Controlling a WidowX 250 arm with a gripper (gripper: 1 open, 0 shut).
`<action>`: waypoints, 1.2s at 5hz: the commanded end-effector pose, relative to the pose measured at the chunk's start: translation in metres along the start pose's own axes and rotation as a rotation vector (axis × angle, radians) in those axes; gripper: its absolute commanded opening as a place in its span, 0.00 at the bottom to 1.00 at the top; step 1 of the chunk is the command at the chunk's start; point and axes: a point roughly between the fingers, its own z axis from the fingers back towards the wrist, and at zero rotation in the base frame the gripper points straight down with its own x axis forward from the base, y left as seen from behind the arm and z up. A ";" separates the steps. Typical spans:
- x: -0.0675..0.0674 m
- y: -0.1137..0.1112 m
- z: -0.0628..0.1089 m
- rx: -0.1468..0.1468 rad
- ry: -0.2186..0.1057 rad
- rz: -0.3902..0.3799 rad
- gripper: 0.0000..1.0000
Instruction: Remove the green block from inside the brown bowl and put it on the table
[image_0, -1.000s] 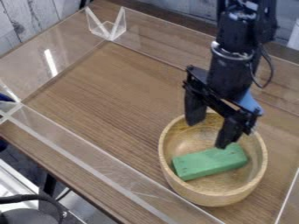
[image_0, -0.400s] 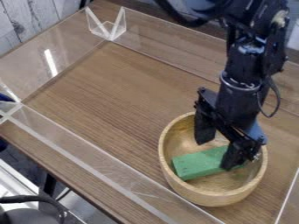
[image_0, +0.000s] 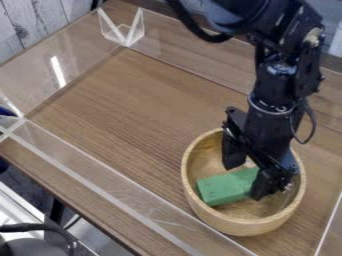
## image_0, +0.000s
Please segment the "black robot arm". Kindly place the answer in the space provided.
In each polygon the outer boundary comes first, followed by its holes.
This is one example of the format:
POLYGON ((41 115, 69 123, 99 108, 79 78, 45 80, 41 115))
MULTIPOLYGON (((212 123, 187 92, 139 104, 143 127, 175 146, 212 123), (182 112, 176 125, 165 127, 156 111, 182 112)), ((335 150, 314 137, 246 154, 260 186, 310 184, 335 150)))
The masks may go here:
POLYGON ((302 119, 315 117, 308 97, 324 80, 322 16, 304 0, 203 0, 203 15, 216 29, 210 34, 182 1, 165 1, 198 38, 222 43, 243 34, 255 47, 248 110, 226 109, 222 162, 232 169, 254 161, 259 171, 250 196, 260 200, 287 190, 299 174, 290 143, 298 139, 302 119))

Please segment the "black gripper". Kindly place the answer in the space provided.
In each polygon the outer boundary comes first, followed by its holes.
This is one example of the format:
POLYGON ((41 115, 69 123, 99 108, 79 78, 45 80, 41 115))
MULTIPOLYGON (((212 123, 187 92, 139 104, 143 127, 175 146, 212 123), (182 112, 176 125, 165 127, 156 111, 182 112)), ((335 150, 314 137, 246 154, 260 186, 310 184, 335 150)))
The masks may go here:
POLYGON ((284 191, 299 166, 290 149, 294 138, 290 118, 298 108, 292 104, 268 105, 254 94, 248 95, 248 111, 230 106, 223 122, 222 163, 227 170, 251 159, 259 168, 250 196, 259 201, 284 191))

